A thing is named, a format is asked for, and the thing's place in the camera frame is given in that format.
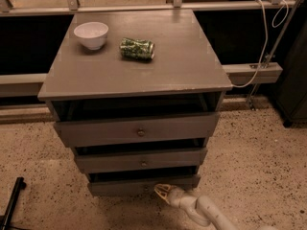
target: black metal stand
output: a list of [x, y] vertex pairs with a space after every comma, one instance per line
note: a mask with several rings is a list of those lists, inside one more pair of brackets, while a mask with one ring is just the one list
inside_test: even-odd
[[20, 190], [25, 189], [27, 186], [27, 184], [23, 182], [23, 179], [24, 179], [23, 177], [17, 177], [16, 179], [6, 213], [2, 217], [2, 221], [0, 221], [0, 230], [10, 229], [13, 210], [18, 200]]

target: floor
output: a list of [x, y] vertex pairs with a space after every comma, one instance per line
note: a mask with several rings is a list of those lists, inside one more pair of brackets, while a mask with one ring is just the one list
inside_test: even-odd
[[[238, 229], [306, 229], [307, 126], [282, 126], [270, 102], [224, 100], [196, 196], [210, 196]], [[204, 229], [157, 195], [93, 197], [45, 107], [0, 110], [0, 215], [23, 176], [12, 218], [27, 229]], [[212, 225], [205, 229], [215, 229]]]

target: drawer front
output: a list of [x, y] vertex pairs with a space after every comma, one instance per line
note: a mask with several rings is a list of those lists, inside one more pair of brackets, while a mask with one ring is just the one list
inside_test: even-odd
[[95, 182], [89, 183], [88, 189], [93, 196], [135, 196], [152, 194], [154, 185], [158, 183], [177, 185], [184, 190], [192, 190], [199, 185], [200, 180], [201, 177], [194, 174], [183, 177]]
[[184, 117], [55, 123], [66, 147], [88, 147], [209, 137], [218, 123], [216, 112]]
[[122, 154], [76, 156], [82, 173], [136, 171], [202, 164], [206, 148], [124, 152]]

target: nightstand top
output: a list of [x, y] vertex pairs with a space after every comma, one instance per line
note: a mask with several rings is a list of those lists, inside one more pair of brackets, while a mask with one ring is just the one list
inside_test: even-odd
[[[108, 25], [106, 45], [85, 49], [74, 29]], [[123, 37], [155, 44], [152, 61], [123, 58]], [[76, 13], [38, 94], [42, 101], [199, 93], [231, 89], [215, 52], [190, 10]]]

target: cable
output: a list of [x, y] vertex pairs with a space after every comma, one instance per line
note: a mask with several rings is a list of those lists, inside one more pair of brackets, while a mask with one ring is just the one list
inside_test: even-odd
[[261, 66], [262, 57], [263, 57], [263, 55], [265, 53], [265, 50], [266, 50], [267, 44], [268, 44], [268, 40], [269, 40], [269, 33], [268, 33], [268, 26], [267, 26], [267, 18], [266, 18], [265, 7], [264, 7], [263, 2], [261, 0], [256, 0], [256, 2], [258, 2], [261, 5], [261, 8], [262, 8], [262, 15], [263, 15], [263, 21], [264, 21], [265, 32], [266, 32], [266, 41], [265, 41], [265, 44], [264, 44], [264, 46], [262, 48], [262, 52], [261, 52], [261, 55], [260, 55], [260, 58], [259, 58], [259, 61], [258, 61], [258, 65], [257, 65], [256, 71], [253, 74], [251, 80], [249, 82], [247, 82], [246, 84], [243, 84], [243, 85], [232, 84], [232, 86], [235, 87], [235, 88], [244, 88], [244, 87], [250, 85], [253, 82], [253, 80], [256, 78], [257, 73], [258, 73], [258, 71], [260, 69], [260, 66]]
[[[285, 21], [285, 19], [286, 19], [287, 16], [288, 16], [288, 13], [289, 13], [289, 5], [288, 5], [287, 1], [286, 1], [286, 0], [281, 0], [281, 1], [284, 2], [284, 5], [279, 9], [279, 11], [276, 13], [275, 17], [274, 17], [273, 20], [272, 20], [272, 27], [273, 27], [273, 28], [279, 27], [279, 26]], [[287, 11], [286, 11], [286, 14], [285, 14], [284, 18], [278, 23], [278, 25], [274, 25], [274, 22], [275, 22], [276, 17], [279, 15], [279, 13], [282, 11], [282, 9], [285, 8], [285, 5], [287, 6]]]
[[[272, 27], [273, 27], [273, 28], [279, 27], [279, 26], [285, 21], [285, 19], [286, 19], [287, 16], [288, 16], [288, 13], [289, 13], [289, 5], [288, 5], [287, 1], [286, 1], [286, 0], [281, 0], [281, 1], [284, 2], [284, 5], [279, 9], [279, 11], [276, 13], [275, 17], [274, 17], [273, 20], [272, 20]], [[274, 25], [274, 21], [275, 21], [276, 17], [279, 15], [279, 13], [282, 11], [282, 9], [285, 8], [285, 5], [286, 5], [286, 7], [287, 7], [287, 11], [286, 11], [286, 14], [285, 14], [284, 18], [283, 18], [277, 25]]]

